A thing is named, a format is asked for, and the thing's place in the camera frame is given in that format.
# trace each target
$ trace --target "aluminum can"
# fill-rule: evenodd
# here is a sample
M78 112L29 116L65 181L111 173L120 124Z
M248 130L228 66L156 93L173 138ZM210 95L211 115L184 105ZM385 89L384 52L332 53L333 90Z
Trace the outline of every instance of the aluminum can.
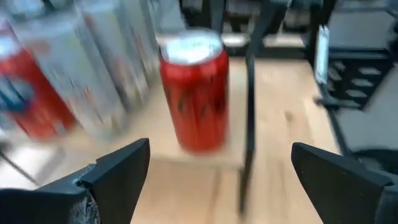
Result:
M115 87L128 111L146 100L148 84L141 60L129 38L129 24L117 0L86 0L77 4L91 31Z
M0 35L0 110L36 140L65 134L75 124L35 60L13 35Z
M15 32L88 133L112 139L123 131L126 110L79 14L58 13L19 24Z
M228 54L219 35L188 30L162 48L160 74L179 143L213 152L228 128Z
M159 46L147 0L121 0L149 85L159 79Z

